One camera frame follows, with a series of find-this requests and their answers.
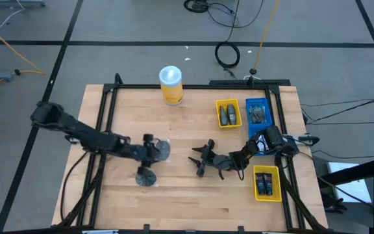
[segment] wooden table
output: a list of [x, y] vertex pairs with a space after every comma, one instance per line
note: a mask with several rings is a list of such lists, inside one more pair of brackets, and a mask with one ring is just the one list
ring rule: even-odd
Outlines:
[[[92, 127], [96, 123], [102, 89], [103, 85], [88, 85], [84, 93], [79, 120]], [[281, 86], [280, 94], [288, 133], [306, 133], [296, 88]], [[248, 140], [245, 99], [264, 96], [261, 90], [184, 90], [182, 103], [172, 107], [163, 102], [159, 89], [119, 89], [112, 131], [130, 136], [133, 144], [141, 144], [144, 133], [169, 139], [171, 156], [168, 162], [152, 166], [158, 185], [140, 187], [134, 179], [140, 163], [109, 155], [95, 228], [142, 229], [144, 224], [150, 224], [151, 229], [234, 231], [244, 226], [246, 231], [286, 231], [282, 203], [256, 201], [253, 193], [252, 165], [274, 165], [272, 156], [253, 157], [245, 170], [244, 181], [238, 179], [236, 172], [224, 172], [222, 181], [218, 171], [211, 167], [206, 168], [203, 178], [198, 178], [196, 166], [187, 158], [199, 159], [200, 153], [192, 148], [205, 145], [209, 138], [214, 139], [214, 151], [219, 154], [240, 150]], [[220, 129], [215, 102], [231, 98], [239, 102], [243, 125]], [[279, 123], [274, 95], [271, 98], [275, 122]], [[106, 106], [103, 126], [108, 112]], [[306, 146], [300, 150], [310, 154]], [[81, 146], [71, 147], [65, 174], [82, 154]], [[66, 214], [81, 196], [87, 164], [88, 157], [68, 180]], [[327, 227], [312, 160], [296, 155], [294, 165], [301, 199]], [[60, 222], [60, 194], [53, 224]], [[298, 227], [295, 206], [290, 197], [289, 200], [293, 226]], [[90, 198], [84, 223], [88, 223], [91, 205]]]

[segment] yellow tray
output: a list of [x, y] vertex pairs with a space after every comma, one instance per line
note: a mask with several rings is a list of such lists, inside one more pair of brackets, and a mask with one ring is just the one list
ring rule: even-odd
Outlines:
[[[272, 175], [272, 195], [259, 195], [256, 184], [256, 173], [270, 173]], [[279, 171], [277, 166], [253, 166], [253, 191], [257, 201], [281, 202], [281, 182], [279, 181]]]
[[[220, 106], [222, 106], [225, 111], [227, 111], [227, 105], [233, 104], [234, 111], [236, 114], [236, 124], [235, 125], [225, 125], [222, 126], [220, 124]], [[218, 120], [219, 120], [219, 127], [220, 128], [232, 128], [232, 127], [239, 127], [242, 126], [242, 119], [240, 118], [240, 109], [237, 99], [224, 99], [224, 100], [216, 100], [216, 110], [218, 111]]]

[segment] black cable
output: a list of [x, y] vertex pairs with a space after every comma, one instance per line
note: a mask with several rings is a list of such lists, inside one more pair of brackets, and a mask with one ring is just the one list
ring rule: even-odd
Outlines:
[[[236, 11], [238, 11], [239, 9], [239, 3], [240, 3], [240, 0], [238, 0], [238, 3], [236, 4]], [[234, 19], [233, 19], [233, 24], [231, 26], [231, 32], [229, 33], [229, 37], [224, 41], [224, 42], [220, 42], [217, 46], [216, 46], [216, 49], [214, 50], [214, 56], [218, 62], [218, 64], [227, 72], [230, 73], [230, 75], [237, 79], [236, 76], [228, 69], [228, 68], [235, 68], [237, 67], [237, 65], [239, 64], [239, 61], [240, 61], [240, 51], [238, 49], [237, 46], [235, 46], [234, 44], [228, 42], [229, 39], [231, 39], [231, 36], [232, 36], [232, 33], [233, 33], [233, 28], [234, 28], [234, 23], [236, 22], [236, 15], [234, 16]], [[222, 62], [219, 58], [219, 48], [220, 46], [230, 46], [234, 52], [236, 53], [236, 60], [234, 61], [234, 63], [232, 64], [226, 64], [224, 62]]]
[[284, 166], [283, 168], [279, 168], [279, 167], [278, 167], [278, 169], [279, 169], [279, 170], [283, 170], [283, 169], [286, 169], [288, 166], [289, 166], [289, 164], [287, 164], [287, 165]]
[[358, 122], [358, 123], [307, 123], [307, 125], [356, 125], [356, 124], [374, 124], [374, 122]]
[[365, 201], [363, 201], [363, 200], [361, 200], [361, 199], [359, 199], [359, 198], [357, 198], [357, 197], [355, 197], [355, 196], [349, 194], [348, 192], [346, 192], [346, 191], [342, 190], [341, 188], [337, 187], [336, 185], [333, 185], [332, 183], [327, 182], [325, 179], [321, 178], [321, 177], [318, 176], [318, 175], [317, 175], [317, 178], [318, 178], [319, 180], [321, 180], [322, 182], [328, 184], [329, 186], [331, 186], [331, 187], [333, 187], [333, 188], [339, 190], [340, 192], [342, 192], [342, 193], [348, 195], [348, 196], [351, 197], [352, 199], [357, 200], [357, 201], [359, 201], [360, 203], [363, 203], [364, 205], [367, 205], [368, 207], [370, 207], [370, 208], [372, 208], [372, 209], [374, 210], [374, 205], [370, 205], [369, 203], [367, 203], [367, 202], [365, 202]]
[[[212, 5], [221, 5], [221, 6], [223, 6], [223, 7], [225, 7], [226, 9], [228, 9], [229, 11], [230, 11], [230, 13], [235, 17], [235, 18], [237, 18], [237, 15], [236, 15], [236, 13], [238, 12], [238, 10], [237, 10], [237, 7], [236, 7], [236, 11], [232, 11], [229, 7], [227, 7], [227, 6], [225, 6], [225, 5], [223, 5], [223, 4], [220, 4], [220, 3], [211, 3], [211, 4], [209, 4], [209, 8], [212, 6]], [[261, 2], [260, 2], [260, 6], [259, 6], [259, 9], [258, 9], [258, 12], [256, 13], [256, 15], [254, 16], [254, 18], [249, 22], [249, 23], [247, 23], [246, 25], [242, 25], [242, 26], [235, 26], [235, 25], [226, 25], [226, 24], [224, 24], [224, 23], [220, 23], [220, 22], [218, 22], [217, 20], [215, 20], [214, 19], [214, 17], [211, 15], [211, 13], [210, 13], [210, 11], [209, 10], [207, 10], [207, 13], [208, 13], [208, 15], [212, 18], [212, 20], [213, 21], [215, 21], [217, 24], [219, 24], [219, 25], [222, 25], [222, 26], [225, 26], [225, 27], [232, 27], [232, 28], [235, 28], [235, 29], [243, 29], [244, 27], [248, 27], [248, 26], [250, 26], [253, 22], [255, 22], [255, 20], [257, 19], [257, 17], [258, 17], [258, 15], [259, 15], [259, 12], [260, 12], [260, 10], [262, 9], [262, 6], [264, 5], [264, 0], [262, 0]]]
[[[310, 158], [310, 159], [312, 160], [312, 162], [315, 164], [314, 159], [313, 159], [311, 156], [309, 156], [308, 154], [303, 153], [303, 152], [299, 152], [299, 153], [302, 153], [303, 155], [306, 155], [306, 156], [307, 156], [308, 158]], [[359, 199], [359, 198], [357, 198], [357, 197], [355, 197], [355, 196], [349, 194], [348, 192], [346, 192], [346, 191], [344, 191], [344, 190], [338, 188], [336, 185], [333, 185], [332, 183], [327, 182], [325, 179], [321, 178], [321, 176], [318, 176], [318, 175], [317, 175], [317, 178], [318, 178], [319, 180], [321, 180], [322, 182], [328, 184], [329, 186], [331, 186], [331, 187], [333, 187], [333, 188], [339, 190], [340, 192], [346, 194], [347, 196], [351, 197], [352, 199], [355, 199], [355, 200], [359, 201], [360, 203], [363, 203], [363, 204], [367, 205], [368, 207], [374, 209], [374, 205], [370, 205], [369, 203], [367, 203], [367, 202], [365, 202], [365, 201], [363, 201], [363, 200], [361, 200], [361, 199]]]
[[73, 169], [84, 159], [84, 156], [86, 156], [88, 154], [88, 152], [84, 152], [84, 154], [82, 155], [82, 157], [80, 157], [79, 160], [77, 160], [75, 162], [75, 164], [73, 166], [71, 166], [68, 174], [66, 175], [66, 177], [64, 178], [64, 182], [63, 182], [63, 190], [62, 190], [62, 197], [60, 199], [60, 217], [62, 219], [62, 221], [64, 221], [64, 215], [63, 215], [63, 203], [64, 203], [64, 195], [66, 193], [66, 183], [68, 182], [68, 179], [69, 179], [69, 176], [71, 174], [71, 172], [73, 171]]
[[324, 152], [323, 150], [316, 150], [312, 153], [317, 153], [317, 152], [320, 152], [320, 153], [324, 153], [325, 155], [329, 156], [329, 157], [333, 157], [333, 158], [336, 158], [336, 159], [365, 159], [365, 158], [371, 158], [371, 157], [374, 157], [374, 155], [369, 155], [369, 156], [355, 156], [355, 157], [337, 157], [337, 156], [333, 156], [327, 152]]
[[245, 179], [245, 173], [244, 173], [244, 169], [243, 169], [243, 164], [242, 164], [242, 161], [240, 161], [240, 166], [242, 168], [242, 176], [240, 176], [240, 173], [239, 173], [239, 167], [238, 165], [236, 164], [236, 162], [234, 161], [234, 159], [231, 157], [231, 160], [234, 164], [234, 166], [236, 167], [236, 171], [238, 172], [238, 177], [241, 181], [243, 181]]
[[[193, 2], [193, 7], [189, 7], [189, 6], [188, 6], [189, 3], [191, 3], [191, 2]], [[217, 9], [220, 10], [220, 11], [222, 11], [222, 12], [224, 12], [224, 13], [226, 13], [226, 14], [229, 14], [229, 15], [233, 16], [233, 17], [235, 18], [235, 20], [239, 21], [237, 15], [236, 15], [237, 10], [236, 10], [236, 11], [233, 11], [232, 9], [230, 9], [229, 7], [227, 7], [227, 6], [224, 5], [224, 4], [221, 4], [221, 3], [210, 3], [210, 4], [209, 4], [209, 3], [207, 3], [207, 1], [205, 1], [205, 0], [186, 0], [186, 1], [184, 2], [184, 7], [185, 7], [185, 9], [187, 9], [187, 10], [190, 11], [190, 12], [194, 12], [194, 13], [204, 13], [204, 12], [207, 12], [208, 15], [212, 18], [212, 20], [213, 20], [214, 22], [216, 22], [217, 24], [219, 24], [219, 25], [222, 25], [222, 26], [224, 26], [224, 27], [230, 27], [230, 28], [233, 27], [233, 28], [235, 28], [235, 29], [243, 29], [244, 27], [248, 27], [248, 26], [250, 26], [253, 22], [255, 22], [255, 20], [257, 19], [258, 15], [259, 15], [259, 13], [260, 13], [260, 11], [261, 11], [261, 9], [262, 9], [262, 6], [264, 5], [264, 0], [261, 0], [261, 2], [260, 2], [260, 6], [259, 6], [259, 9], [258, 9], [258, 12], [257, 12], [256, 15], [254, 16], [254, 18], [253, 18], [249, 23], [247, 23], [247, 24], [245, 24], [245, 25], [242, 25], [242, 26], [237, 26], [237, 25], [235, 25], [235, 24], [233, 24], [233, 25], [227, 25], [227, 24], [220, 23], [219, 21], [217, 21], [217, 20], [213, 17], [213, 15], [210, 13], [210, 11], [209, 11], [209, 9], [212, 8], [212, 7], [214, 7], [215, 5], [222, 6], [222, 7], [226, 8], [226, 9], [228, 10], [227, 12], [224, 11], [224, 10], [222, 10], [222, 9], [220, 9], [220, 8], [217, 8]]]
[[362, 106], [364, 106], [364, 105], [368, 105], [368, 104], [372, 104], [372, 103], [374, 103], [374, 99], [371, 100], [371, 101], [368, 101], [368, 102], [366, 102], [366, 103], [363, 103], [363, 104], [360, 104], [360, 105], [356, 105], [356, 106], [354, 106], [354, 107], [350, 107], [350, 108], [348, 108], [348, 109], [345, 109], [345, 110], [342, 110], [342, 111], [336, 112], [336, 113], [334, 113], [334, 114], [330, 114], [330, 115], [328, 115], [328, 116], [324, 116], [324, 117], [321, 117], [321, 118], [315, 119], [314, 121], [312, 121], [312, 122], [310, 122], [310, 123], [307, 123], [307, 124], [312, 124], [312, 123], [317, 122], [317, 121], [319, 121], [319, 120], [324, 120], [324, 119], [326, 119], [326, 118], [330, 118], [330, 117], [332, 117], [332, 116], [335, 116], [335, 115], [341, 114], [341, 113], [343, 113], [343, 112], [351, 111], [351, 110], [353, 110], [353, 109], [355, 109], [355, 108], [357, 108], [357, 107], [362, 107]]
[[301, 104], [307, 107], [322, 107], [325, 105], [339, 105], [339, 104], [345, 104], [345, 103], [354, 103], [354, 102], [359, 102], [359, 101], [372, 101], [374, 98], [369, 98], [369, 99], [359, 99], [359, 100], [354, 100], [354, 101], [341, 101], [341, 102], [336, 102], [336, 103], [323, 103], [323, 104], [314, 104], [314, 105], [309, 105], [309, 104]]
[[305, 111], [302, 107], [301, 107], [301, 110], [303, 111], [303, 113], [305, 114], [305, 116], [306, 116], [307, 118], [309, 118], [310, 120], [314, 121], [314, 119], [311, 118], [311, 117], [306, 113], [306, 111]]

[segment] blue bin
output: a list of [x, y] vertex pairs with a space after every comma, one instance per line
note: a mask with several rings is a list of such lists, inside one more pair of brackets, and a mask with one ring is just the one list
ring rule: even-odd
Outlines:
[[[249, 114], [249, 109], [252, 107], [263, 108], [265, 112], [265, 123], [252, 123]], [[246, 99], [246, 115], [248, 124], [249, 138], [253, 137], [257, 132], [265, 130], [267, 127], [272, 125], [271, 110], [269, 109], [268, 101], [266, 98], [247, 98]]]

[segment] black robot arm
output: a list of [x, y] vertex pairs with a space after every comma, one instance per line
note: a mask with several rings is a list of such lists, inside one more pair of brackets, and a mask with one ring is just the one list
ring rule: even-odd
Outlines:
[[[263, 151], [260, 151], [258, 147], [259, 142], [264, 146]], [[220, 178], [224, 179], [222, 170], [236, 170], [238, 172], [245, 170], [249, 165], [249, 159], [256, 153], [277, 153], [280, 156], [292, 157], [299, 152], [295, 141], [285, 140], [278, 127], [274, 125], [252, 136], [240, 151], [230, 152], [229, 156], [217, 155], [212, 151], [213, 147], [214, 141], [210, 139], [207, 145], [201, 148], [193, 148], [194, 151], [201, 152], [201, 161], [189, 157], [198, 167], [197, 175], [199, 177], [203, 177], [205, 166], [213, 166], [219, 170]]]
[[[152, 157], [149, 157], [147, 153], [148, 147], [129, 144], [131, 140], [127, 136], [101, 133], [76, 120], [72, 115], [64, 112], [64, 109], [56, 103], [37, 103], [37, 109], [32, 114], [31, 120], [36, 127], [62, 131], [67, 134], [66, 138], [68, 140], [71, 138], [79, 140], [83, 149], [91, 153], [105, 152], [118, 157], [131, 158], [137, 161], [150, 161], [152, 163], [155, 162], [154, 154], [159, 153], [157, 149], [152, 147]], [[152, 141], [152, 137], [146, 135], [144, 140], [147, 140], [147, 142], [148, 140]]]

